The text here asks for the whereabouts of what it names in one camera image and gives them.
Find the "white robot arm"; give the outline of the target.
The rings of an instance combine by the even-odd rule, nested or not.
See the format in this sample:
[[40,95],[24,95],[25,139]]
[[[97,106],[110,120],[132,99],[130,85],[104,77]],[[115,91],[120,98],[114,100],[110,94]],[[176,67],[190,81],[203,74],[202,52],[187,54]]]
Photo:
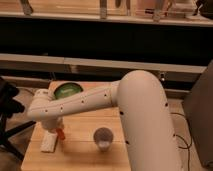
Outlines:
[[131,171],[184,171],[165,90],[150,72],[131,71],[119,81],[59,100],[40,89],[27,116],[51,130],[60,117],[109,107],[119,110]]

